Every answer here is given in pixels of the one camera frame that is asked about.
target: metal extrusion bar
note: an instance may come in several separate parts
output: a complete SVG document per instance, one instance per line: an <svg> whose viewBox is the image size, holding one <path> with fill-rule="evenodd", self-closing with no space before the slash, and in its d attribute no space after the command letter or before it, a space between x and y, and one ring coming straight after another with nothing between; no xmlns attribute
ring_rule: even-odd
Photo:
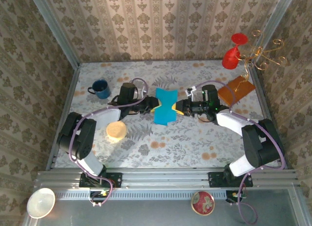
<svg viewBox="0 0 312 226"><path fill-rule="evenodd" d="M284 14L286 13L290 3L292 0L279 0L276 7L274 8L274 11L272 12L272 15L270 16L263 33L265 33L264 40L258 40L256 43L256 46L259 46L260 43L263 43L263 49L266 48L268 45L274 31L277 29L280 21L282 20Z"/></svg>
<svg viewBox="0 0 312 226"><path fill-rule="evenodd" d="M237 188L211 188L208 172L223 171L222 168L177 168L177 169L109 169L108 172L122 172L121 190L213 190ZM79 188L81 175L79 169L53 169L40 171L35 181L35 189L51 188L57 190L86 190ZM299 186L292 169L276 171L262 170L252 174L253 187L257 189L288 189Z"/></svg>
<svg viewBox="0 0 312 226"><path fill-rule="evenodd" d="M250 68L249 72L250 72L250 76L252 77L253 84L255 86L255 92L258 96L258 100L259 100L259 104L262 110L263 117L272 120L272 117L270 115L270 110L269 110L267 101L265 99L263 89L261 87L261 83L260 83L255 67Z"/></svg>
<svg viewBox="0 0 312 226"><path fill-rule="evenodd" d="M114 191L110 200L190 200L197 190L133 190ZM226 190L210 190L209 193L215 200L227 199ZM55 191L59 200L89 200L89 190Z"/></svg>
<svg viewBox="0 0 312 226"><path fill-rule="evenodd" d="M48 159L48 162L47 162L47 166L45 168L46 170L50 170L53 167L53 164L56 161L56 158L57 158L57 155L58 155L58 150L59 150L59 146L56 144L57 143L57 138L58 138L60 130L62 129L62 126L65 123L67 115L69 113L70 105L71 105L73 97L74 97L74 92L75 92L76 84L77 84L77 81L78 81L79 73L80 73L80 69L77 69L77 71L75 71L74 74L73 74L73 78L72 78L72 81L71 81L69 89L68 89L68 94L67 94L67 97L66 97L66 100L65 100L65 104L64 104L63 111L62 111L62 115L61 115L61 117L59 119L58 128L57 128L57 131L55 133L54 140L53 140L50 156L49 156L49 159Z"/></svg>
<svg viewBox="0 0 312 226"><path fill-rule="evenodd" d="M288 189L290 201L299 225L312 225L310 213L307 205L305 204L305 197L302 194L301 189L293 188Z"/></svg>
<svg viewBox="0 0 312 226"><path fill-rule="evenodd" d="M56 20L52 12L52 9L49 7L49 4L47 3L46 0L33 0L33 1L36 4L37 8L39 9L41 15L43 16L45 22L51 29L53 36L56 38L62 50L64 51L74 71L76 71L80 63L79 57L76 55L75 51L72 50L70 41L66 38L66 35L60 28L60 24Z"/></svg>

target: cable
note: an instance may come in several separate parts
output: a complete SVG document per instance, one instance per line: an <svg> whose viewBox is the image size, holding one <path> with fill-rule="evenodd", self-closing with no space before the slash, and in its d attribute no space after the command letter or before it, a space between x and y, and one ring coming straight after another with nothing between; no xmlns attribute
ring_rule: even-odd
<svg viewBox="0 0 312 226"><path fill-rule="evenodd" d="M264 166L258 167L258 168L256 168L256 169L251 170L250 172L246 173L246 174L244 175L243 179L242 179L242 182L241 182L240 185L239 185L239 189L238 189L238 194L237 194L237 195L240 196L240 193L241 193L242 188L243 188L244 181L245 181L245 179L247 178L248 175L250 175L252 172L255 172L255 171L259 170L259 169L263 169L263 167L269 168L269 169L282 170L282 169L284 169L285 166L286 166L286 161L285 161L285 158L284 158L284 156L283 156L283 153L282 153L282 151L281 151L279 145L277 144L277 142L273 139L273 137L272 137L262 126L260 126L257 122L255 122L255 121L253 121L253 120L250 120L250 119L248 119L248 118L246 118L246 117L244 117L244 116L242 116L242 115L239 115L239 114L236 114L236 113L233 113L233 112L232 112L231 108L232 108L232 106L233 106L233 104L234 104L234 102L235 102L235 94L234 94L233 90L232 90L228 85L226 85L226 84L224 84L223 82L220 82L220 81L208 80L208 81L204 81L204 82L198 84L198 85L196 86L196 88L197 88L197 87L200 87L200 86L202 86L202 85L204 85L204 84L210 83L210 82L219 83L219 84L221 84L221 85L227 87L227 88L230 90L230 92L231 92L231 94L232 94L232 97L233 97L233 102L232 102L232 104L231 104L230 107L229 107L230 113L231 113L232 115L234 115L234 116L240 118L240 119L243 119L243 120L246 120L246 121L248 121L248 122L251 122L252 124L256 125L262 132L264 132L264 134L271 140L271 142L272 142L273 145L275 146L275 148L276 148L276 150L277 150L277 152L278 152L278 154L279 154L280 161L281 161L281 163L282 163L282 165L281 165L280 167L277 167L277 168L264 165ZM240 217L243 219L243 221L244 221L245 223L247 223L247 224L249 224L249 225L255 225L255 224L257 223L257 221L258 221L258 214L257 214L256 210L255 210L252 206L250 206L249 204L247 204L247 203L241 203L239 197L238 197L237 199L238 199L238 200L237 200L237 206L238 206L238 211L239 211ZM253 212L255 213L255 221L254 221L254 222L249 222L249 221L247 221L247 220L245 219L245 217L244 217L243 214L242 214L241 208L240 208L240 205L241 205L241 204L247 205L247 206L249 206L249 207L253 210Z"/></svg>
<svg viewBox="0 0 312 226"><path fill-rule="evenodd" d="M246 192L246 197L247 197L248 191L247 191L247 187L246 187L245 183L243 184L243 187L245 187L245 192Z"/></svg>
<svg viewBox="0 0 312 226"><path fill-rule="evenodd" d="M105 198L105 200L104 200L103 202L101 202L102 205L103 205L103 204L110 198L110 196L112 195L112 192L113 192L113 184L112 184L112 182L111 182L109 179L107 179L107 178L105 178L105 177L99 177L99 176L94 176L94 175L92 175L92 174L91 174L90 172L88 172L82 165L80 165L80 164L77 162L77 158L73 158L73 156L72 156L72 150L73 150L74 139L75 139L76 133L77 133L77 131L78 131L80 125L82 124L82 122L83 122L86 118L92 117L92 116L94 116L94 115L96 115L96 114L98 114L98 113L104 112L104 111L109 110L109 109L118 109L118 108L123 108L123 107L130 107L130 106L133 106L133 105L135 105L135 104L138 104L138 103L142 102L142 101L145 99L145 97L146 97L146 95L147 95L147 93L148 93L148 85L147 85L147 82L146 82L144 79L142 79L142 78L136 77L136 78L132 79L132 82L135 81L135 80L143 81L143 83L144 83L144 85L145 85L145 87L146 87L146 94L143 96L142 99L140 99L139 101L137 101L137 102L135 102L135 103L130 103L130 104L127 104L127 105L118 105L118 106L111 106L111 107L107 107L107 108L102 108L102 109L96 110L96 111L94 111L94 112L92 112L92 113L89 113L89 114L83 116L83 117L81 118L81 120L77 123L77 125L76 125L76 127L75 127L75 129L74 129L74 131L73 131L72 138L71 138L70 143L69 143L68 156L69 156L70 161L74 162L74 163L75 163L79 168L81 168L82 171L83 171L84 173L86 173L86 175L88 175L89 177L95 178L95 179L99 179L99 180L103 180L103 181L106 181L106 182L109 183L109 185L110 185L110 190L109 190L109 193L108 193L107 197Z"/></svg>
<svg viewBox="0 0 312 226"><path fill-rule="evenodd" d="M89 202L93 204L94 203L94 198L97 195L99 195L99 194L97 194L96 192L94 194L92 194L91 199L89 199Z"/></svg>

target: glass panel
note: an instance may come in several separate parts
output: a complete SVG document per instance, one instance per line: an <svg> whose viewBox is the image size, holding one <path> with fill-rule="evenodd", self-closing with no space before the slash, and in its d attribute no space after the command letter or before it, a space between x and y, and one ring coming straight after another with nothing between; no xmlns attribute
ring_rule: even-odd
<svg viewBox="0 0 312 226"><path fill-rule="evenodd" d="M295 226L292 205L286 190L249 191L246 203L258 213L258 226ZM253 219L252 211L242 206L247 218ZM102 207L93 207L89 201L57 201L52 212L38 221L38 226L241 226L245 225L237 206L225 200L216 200L215 209L209 216L193 212L191 202L172 201L108 201Z"/></svg>

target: patterned wallpaper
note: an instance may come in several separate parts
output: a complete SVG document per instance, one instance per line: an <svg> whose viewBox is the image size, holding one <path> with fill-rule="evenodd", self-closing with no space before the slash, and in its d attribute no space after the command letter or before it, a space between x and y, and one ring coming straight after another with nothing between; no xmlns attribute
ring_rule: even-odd
<svg viewBox="0 0 312 226"><path fill-rule="evenodd" d="M0 226L21 225L73 70L32 0L0 0Z"/></svg>
<svg viewBox="0 0 312 226"><path fill-rule="evenodd" d="M312 0L293 0L273 38L286 45L271 57L285 56L289 64L269 65L262 81L286 158L297 169L312 212Z"/></svg>
<svg viewBox="0 0 312 226"><path fill-rule="evenodd" d="M47 0L81 62L215 59L278 0Z"/></svg>

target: table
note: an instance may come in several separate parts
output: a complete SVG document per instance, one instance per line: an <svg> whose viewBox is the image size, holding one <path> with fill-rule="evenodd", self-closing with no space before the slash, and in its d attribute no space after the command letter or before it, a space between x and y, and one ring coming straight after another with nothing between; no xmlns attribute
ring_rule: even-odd
<svg viewBox="0 0 312 226"><path fill-rule="evenodd" d="M84 63L80 66L70 111L87 114L106 107L119 93L123 82L134 77L147 81L150 96L155 96L156 88L160 87L178 90L181 100L186 98L186 88L206 80L228 83L243 72L241 65L235 70L224 69L221 60ZM108 81L112 91L105 100L87 92L100 78ZM195 100L202 100L200 89L196 91ZM255 90L235 104L233 111L251 119L263 118ZM227 128L181 115L168 126L154 124L153 119L153 114L125 117L122 121L127 125L127 136L117 143L108 139L106 128L96 131L94 154L108 168L223 167L244 154L241 137ZM76 166L65 152L59 151L55 168L71 167Z"/></svg>

